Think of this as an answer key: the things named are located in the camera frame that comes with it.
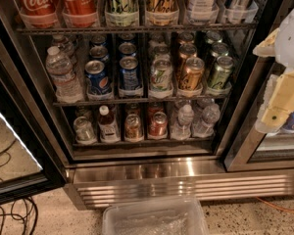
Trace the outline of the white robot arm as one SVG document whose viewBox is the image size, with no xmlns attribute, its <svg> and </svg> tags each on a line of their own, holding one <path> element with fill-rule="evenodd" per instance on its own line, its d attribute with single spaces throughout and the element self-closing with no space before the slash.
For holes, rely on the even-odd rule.
<svg viewBox="0 0 294 235">
<path fill-rule="evenodd" d="M 269 77 L 255 123 L 258 132 L 276 132 L 294 112 L 294 8 L 253 54 L 285 66 L 283 74 Z"/>
</svg>

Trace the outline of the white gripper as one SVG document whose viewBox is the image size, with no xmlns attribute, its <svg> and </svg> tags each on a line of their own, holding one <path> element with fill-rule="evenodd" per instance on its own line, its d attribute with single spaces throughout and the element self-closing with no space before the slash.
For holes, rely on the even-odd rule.
<svg viewBox="0 0 294 235">
<path fill-rule="evenodd" d="M 253 54 L 266 58 L 274 57 L 274 44 L 279 28 L 271 32 L 265 40 L 253 49 Z M 276 132 L 294 112 L 294 69 L 288 69 L 277 79 L 277 84 L 269 100 L 269 109 L 261 106 L 255 128 L 261 133 Z"/>
</svg>

